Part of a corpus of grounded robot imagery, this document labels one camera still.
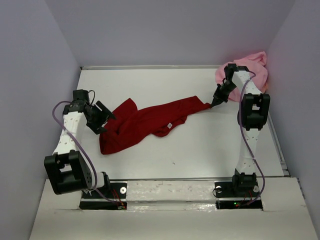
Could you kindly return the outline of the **red t shirt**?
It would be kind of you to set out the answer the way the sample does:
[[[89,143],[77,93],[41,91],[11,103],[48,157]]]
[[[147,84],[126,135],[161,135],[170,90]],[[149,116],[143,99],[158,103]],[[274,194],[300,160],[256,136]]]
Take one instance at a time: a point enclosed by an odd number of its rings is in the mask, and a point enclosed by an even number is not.
[[[106,132],[99,136],[100,152],[103,155],[118,153],[141,142],[148,135],[165,137],[175,127],[182,125],[189,115],[211,108],[197,96],[191,96],[166,104],[138,109],[128,98],[119,105],[108,120]]]

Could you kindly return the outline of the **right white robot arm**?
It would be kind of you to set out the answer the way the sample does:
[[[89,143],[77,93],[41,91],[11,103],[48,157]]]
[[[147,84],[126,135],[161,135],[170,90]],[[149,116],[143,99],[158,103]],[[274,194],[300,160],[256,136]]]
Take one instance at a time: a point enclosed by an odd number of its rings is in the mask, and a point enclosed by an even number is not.
[[[258,199],[257,173],[261,167],[256,159],[256,147],[261,130],[268,120],[271,97],[262,93],[253,82],[256,74],[247,66],[229,63],[224,67],[225,77],[217,84],[213,94],[212,107],[226,103],[231,92],[240,92],[237,122],[240,127],[241,144],[238,163],[230,181],[215,184],[213,194],[216,198],[253,198]]]

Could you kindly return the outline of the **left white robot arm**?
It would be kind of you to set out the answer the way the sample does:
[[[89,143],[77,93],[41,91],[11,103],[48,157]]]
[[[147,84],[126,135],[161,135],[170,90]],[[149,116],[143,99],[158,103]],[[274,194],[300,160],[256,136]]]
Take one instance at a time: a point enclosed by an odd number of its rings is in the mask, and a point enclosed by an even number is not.
[[[44,167],[55,194],[94,191],[104,198],[110,194],[111,183],[105,172],[98,172],[81,145],[83,131],[88,127],[94,134],[106,132],[104,125],[115,115],[100,101],[89,97],[90,91],[74,90],[72,101],[63,101],[63,120],[53,119],[62,128],[52,155],[44,158]]]

